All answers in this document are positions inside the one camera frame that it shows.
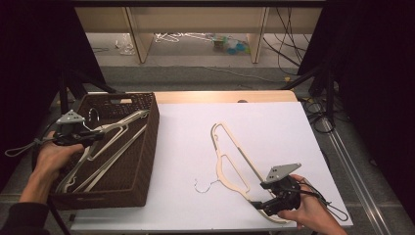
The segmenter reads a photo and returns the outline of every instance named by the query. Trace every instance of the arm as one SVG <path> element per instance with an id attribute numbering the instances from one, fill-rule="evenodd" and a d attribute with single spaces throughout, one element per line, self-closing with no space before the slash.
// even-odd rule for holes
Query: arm
<path id="1" fill-rule="evenodd" d="M 304 180 L 304 177 L 296 174 L 291 176 L 298 182 Z M 301 185 L 301 190 L 312 192 L 311 189 L 303 184 Z M 278 216 L 296 221 L 298 228 L 302 228 L 304 225 L 316 232 L 327 235 L 346 234 L 330 212 L 327 211 L 326 207 L 317 198 L 310 195 L 301 194 L 301 205 L 296 211 L 280 211 Z"/>
<path id="2" fill-rule="evenodd" d="M 57 146 L 52 141 L 40 147 L 36 168 L 23 189 L 20 203 L 46 204 L 53 181 L 59 176 L 59 169 L 67 164 L 70 157 L 83 151 L 81 144 Z"/>
<path id="3" fill-rule="evenodd" d="M 30 175 L 20 200 L 12 205 L 0 234 L 49 234 L 43 229 L 49 208 L 46 201 L 59 169 L 70 157 L 83 151 L 82 145 L 57 146 L 52 141 L 44 143 L 37 158 L 36 168 Z"/>

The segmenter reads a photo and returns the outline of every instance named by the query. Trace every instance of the white surface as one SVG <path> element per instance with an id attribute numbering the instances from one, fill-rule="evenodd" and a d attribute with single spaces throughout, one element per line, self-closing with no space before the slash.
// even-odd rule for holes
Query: white surface
<path id="1" fill-rule="evenodd" d="M 217 157 L 210 138 L 216 122 L 225 122 L 233 135 L 266 176 L 274 165 L 301 163 L 294 173 L 305 176 L 333 206 L 346 207 L 325 164 L 300 103 L 174 104 L 159 105 L 160 127 L 154 170 L 144 208 L 79 211 L 72 230 L 112 232 L 254 231 L 295 228 L 262 217 L 240 194 L 216 179 Z M 270 199 L 259 180 L 244 165 L 218 130 L 222 152 L 227 152 L 249 179 L 253 200 Z M 234 171 L 224 173 L 235 183 Z M 341 222 L 352 225 L 349 219 Z"/>

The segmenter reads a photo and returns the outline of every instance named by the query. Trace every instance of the beige plastic hanger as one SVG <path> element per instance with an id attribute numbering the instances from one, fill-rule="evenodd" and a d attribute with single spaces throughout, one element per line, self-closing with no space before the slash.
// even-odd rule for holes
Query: beige plastic hanger
<path id="1" fill-rule="evenodd" d="M 257 170 L 257 168 L 254 166 L 254 163 L 251 161 L 251 159 L 248 157 L 248 155 L 245 153 L 245 151 L 241 148 L 241 146 L 239 145 L 239 143 L 237 142 L 237 140 L 235 139 L 235 137 L 233 136 L 232 132 L 229 130 L 229 128 L 225 125 L 225 123 L 223 122 L 218 122 L 216 124 L 213 125 L 213 127 L 211 128 L 210 131 L 210 137 L 211 140 L 213 141 L 213 146 L 214 146 L 214 150 L 216 152 L 217 155 L 217 163 L 216 163 L 216 174 L 217 174 L 217 178 L 218 180 L 228 189 L 233 190 L 235 192 L 238 192 L 239 194 L 241 194 L 249 203 L 251 203 L 253 200 L 250 198 L 250 196 L 248 195 L 248 192 L 250 191 L 251 187 L 249 185 L 249 183 L 247 182 L 247 180 L 245 179 L 245 177 L 241 174 L 241 171 L 238 170 L 237 166 L 235 165 L 235 163 L 232 161 L 231 158 L 229 158 L 229 156 L 222 154 L 220 152 L 219 149 L 219 145 L 218 145 L 218 136 L 215 133 L 216 129 L 221 126 L 226 134 L 228 135 L 228 137 L 232 140 L 233 144 L 235 145 L 235 147 L 238 149 L 238 151 L 241 153 L 241 155 L 244 157 L 245 161 L 248 163 L 248 165 L 251 167 L 251 169 L 254 171 L 256 177 L 259 179 L 260 182 L 264 181 L 264 178 L 260 175 L 259 171 Z M 241 189 L 238 186 L 236 186 L 235 184 L 231 183 L 223 174 L 223 170 L 222 170 L 222 159 L 226 158 L 227 160 L 229 160 L 229 162 L 231 163 L 232 167 L 235 169 L 235 171 L 238 173 L 238 175 L 240 176 L 240 178 L 242 179 L 242 181 L 244 182 L 244 184 L 246 185 L 247 189 Z M 271 195 L 271 197 L 275 198 L 274 195 L 268 191 L 269 194 Z M 268 219 L 271 222 L 275 222 L 275 223 L 288 223 L 290 222 L 289 220 L 283 219 L 283 218 L 277 218 L 275 216 L 271 217 L 268 216 L 263 210 L 257 210 L 262 216 L 264 216 L 266 219 Z"/>

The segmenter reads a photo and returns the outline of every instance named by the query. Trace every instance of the black backdrop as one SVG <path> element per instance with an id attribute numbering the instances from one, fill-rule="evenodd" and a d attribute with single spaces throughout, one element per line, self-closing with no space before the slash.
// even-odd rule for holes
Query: black backdrop
<path id="1" fill-rule="evenodd" d="M 415 222 L 415 3 L 372 1 L 338 73 L 346 111 Z"/>
<path id="2" fill-rule="evenodd" d="M 4 151 L 28 144 L 48 115 L 63 71 L 105 82 L 71 7 L 0 1 L 0 190 L 21 158 Z"/>

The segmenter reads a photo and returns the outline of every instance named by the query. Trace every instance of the hanger hook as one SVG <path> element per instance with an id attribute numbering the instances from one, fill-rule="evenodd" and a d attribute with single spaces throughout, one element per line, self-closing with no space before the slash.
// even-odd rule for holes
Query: hanger hook
<path id="1" fill-rule="evenodd" d="M 208 188 L 207 188 L 206 190 L 202 191 L 202 190 L 199 190 L 199 189 L 198 189 L 198 179 L 196 179 L 196 178 L 195 178 L 195 190 L 196 190 L 198 193 L 207 193 L 207 192 L 208 192 L 208 190 L 210 189 L 211 185 L 212 185 L 213 183 L 217 182 L 217 181 L 219 181 L 219 179 L 216 179 L 216 180 L 214 180 L 213 182 L 211 182 L 211 183 L 208 185 Z"/>

